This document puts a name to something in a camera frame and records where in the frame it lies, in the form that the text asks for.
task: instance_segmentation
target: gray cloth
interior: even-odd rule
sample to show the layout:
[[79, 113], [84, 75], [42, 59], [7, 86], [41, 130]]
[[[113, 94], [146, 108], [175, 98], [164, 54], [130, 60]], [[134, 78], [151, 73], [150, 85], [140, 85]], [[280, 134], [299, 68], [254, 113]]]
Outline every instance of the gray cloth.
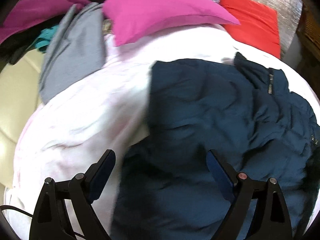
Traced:
[[91, 3], [78, 15], [73, 5], [52, 39], [39, 80], [43, 103], [73, 83], [99, 70], [106, 62], [102, 5]]

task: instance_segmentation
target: red pillow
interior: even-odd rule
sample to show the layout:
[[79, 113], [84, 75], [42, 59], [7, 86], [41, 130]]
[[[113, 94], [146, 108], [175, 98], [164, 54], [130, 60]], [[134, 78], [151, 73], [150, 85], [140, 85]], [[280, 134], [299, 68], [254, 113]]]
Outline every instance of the red pillow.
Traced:
[[236, 41], [280, 58], [277, 11], [252, 0], [220, 0], [241, 25], [224, 25]]

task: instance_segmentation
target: teal cloth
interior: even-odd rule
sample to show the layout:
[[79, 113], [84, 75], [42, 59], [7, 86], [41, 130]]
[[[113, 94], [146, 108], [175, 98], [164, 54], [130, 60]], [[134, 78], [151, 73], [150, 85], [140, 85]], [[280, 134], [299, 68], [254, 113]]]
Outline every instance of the teal cloth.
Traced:
[[40, 52], [45, 53], [58, 27], [59, 25], [55, 25], [51, 28], [42, 30], [41, 34], [35, 39], [32, 45], [34, 45]]

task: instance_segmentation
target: navy blue jacket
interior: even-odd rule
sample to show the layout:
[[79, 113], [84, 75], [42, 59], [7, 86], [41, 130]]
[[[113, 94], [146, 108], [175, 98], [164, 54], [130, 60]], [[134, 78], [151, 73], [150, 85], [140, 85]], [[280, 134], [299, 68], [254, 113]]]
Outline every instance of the navy blue jacket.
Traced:
[[283, 71], [239, 53], [234, 63], [181, 59], [153, 66], [150, 136], [124, 158], [112, 239], [211, 239], [230, 203], [206, 166], [210, 149], [252, 179], [275, 177], [296, 231], [306, 203], [315, 202], [316, 189], [310, 202], [303, 181], [320, 139], [316, 117], [289, 92]]

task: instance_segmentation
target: crumpled fabric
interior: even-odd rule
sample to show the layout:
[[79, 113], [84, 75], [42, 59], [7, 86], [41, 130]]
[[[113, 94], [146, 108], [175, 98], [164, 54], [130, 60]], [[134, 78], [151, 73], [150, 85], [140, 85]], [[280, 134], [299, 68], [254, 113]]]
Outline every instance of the crumpled fabric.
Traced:
[[15, 33], [66, 14], [73, 4], [78, 12], [89, 3], [89, 0], [20, 0], [0, 26], [0, 44]]
[[[319, 100], [297, 72], [277, 58], [233, 40], [220, 25], [165, 29], [121, 47], [114, 46], [114, 35], [109, 34], [105, 36], [105, 47], [107, 63], [101, 70], [41, 105], [29, 119], [15, 149], [13, 188], [7, 189], [5, 204], [33, 214], [45, 178], [71, 179], [111, 148], [116, 153], [116, 167], [100, 199], [92, 205], [110, 233], [123, 156], [129, 145], [148, 135], [143, 120], [150, 69], [156, 60], [200, 58], [233, 64], [239, 51], [266, 68], [282, 69], [289, 90], [305, 98], [320, 120]], [[67, 209], [74, 231], [81, 233], [69, 201]], [[31, 219], [15, 211], [4, 213], [18, 236], [28, 240]]]
[[47, 47], [50, 44], [53, 36], [55, 35], [59, 25], [52, 26], [51, 28], [46, 28], [41, 31], [40, 35], [34, 40], [32, 46], [34, 45], [42, 53], [46, 53]]
[[[252, 179], [276, 178], [294, 233], [301, 220], [308, 222], [304, 207], [310, 198], [314, 207], [318, 187], [312, 194], [301, 188], [320, 127], [310, 104], [289, 91], [282, 70], [240, 53], [234, 66], [156, 62], [147, 120], [150, 135], [124, 157], [112, 239], [211, 239], [230, 203], [206, 166], [210, 149]], [[319, 175], [312, 180], [319, 184]], [[238, 239], [245, 238], [254, 208]]]
[[73, 5], [59, 23], [39, 79], [39, 93], [44, 104], [106, 63], [101, 8], [101, 4], [91, 3], [75, 16], [77, 8]]

